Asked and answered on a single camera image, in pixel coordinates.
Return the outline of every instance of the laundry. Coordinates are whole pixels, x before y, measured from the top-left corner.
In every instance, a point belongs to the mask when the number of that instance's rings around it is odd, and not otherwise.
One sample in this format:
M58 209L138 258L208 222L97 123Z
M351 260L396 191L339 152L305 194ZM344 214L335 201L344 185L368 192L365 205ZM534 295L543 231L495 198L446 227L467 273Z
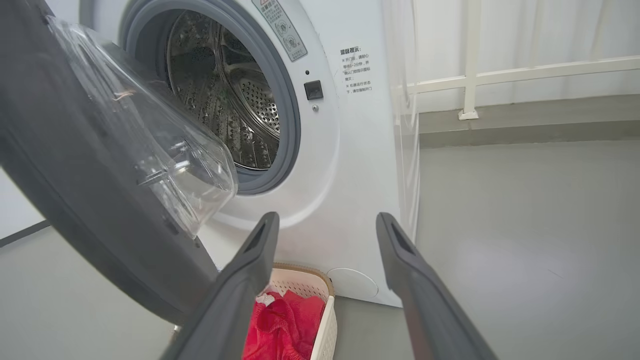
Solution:
M269 291L253 306L243 360L310 359L324 301L287 291Z

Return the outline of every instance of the warning label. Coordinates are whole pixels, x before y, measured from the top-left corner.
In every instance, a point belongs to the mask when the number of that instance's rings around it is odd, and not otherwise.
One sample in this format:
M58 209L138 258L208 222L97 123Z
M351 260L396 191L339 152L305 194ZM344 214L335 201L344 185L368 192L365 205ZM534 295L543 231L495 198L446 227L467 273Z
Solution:
M369 54L362 51L360 46L354 46L340 49L340 58L347 94L371 91L373 87Z
M253 0L253 4L260 10L262 16L269 22L273 31L284 46L289 59L296 61L307 54L307 48L302 43L296 28L284 12L278 0Z

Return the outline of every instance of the washing machine opening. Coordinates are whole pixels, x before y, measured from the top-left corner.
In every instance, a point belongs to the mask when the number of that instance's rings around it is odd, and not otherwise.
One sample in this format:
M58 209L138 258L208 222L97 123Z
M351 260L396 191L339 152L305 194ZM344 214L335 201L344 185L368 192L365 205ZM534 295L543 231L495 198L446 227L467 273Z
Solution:
M168 10L168 2L184 7ZM185 109L227 145L238 194L269 191L289 175L300 146L298 102L265 32L272 29L235 2L210 0L197 11L189 3L138 1L122 31L125 50L163 78Z
M169 86L186 109L225 142L238 166L270 168L280 142L278 108L249 50L192 11L175 21L166 49Z

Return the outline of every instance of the stainless steel drum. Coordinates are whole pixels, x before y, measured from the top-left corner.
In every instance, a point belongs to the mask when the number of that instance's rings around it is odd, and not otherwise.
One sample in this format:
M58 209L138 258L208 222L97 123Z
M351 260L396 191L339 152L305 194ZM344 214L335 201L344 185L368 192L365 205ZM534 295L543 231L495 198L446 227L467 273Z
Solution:
M212 19L185 11L170 32L166 62L173 92L225 142L234 161L268 169L278 150L278 109L244 45Z

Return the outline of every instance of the laundry basket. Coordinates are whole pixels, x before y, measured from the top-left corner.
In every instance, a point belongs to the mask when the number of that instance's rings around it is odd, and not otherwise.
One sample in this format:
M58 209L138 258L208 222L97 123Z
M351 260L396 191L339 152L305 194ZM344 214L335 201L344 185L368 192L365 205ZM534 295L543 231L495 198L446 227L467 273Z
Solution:
M338 324L333 308L335 292L331 280L313 268L275 263L271 272L271 286L281 293L289 290L304 298L317 296L324 301L326 305L320 320L314 349L311 352L311 360L333 359Z

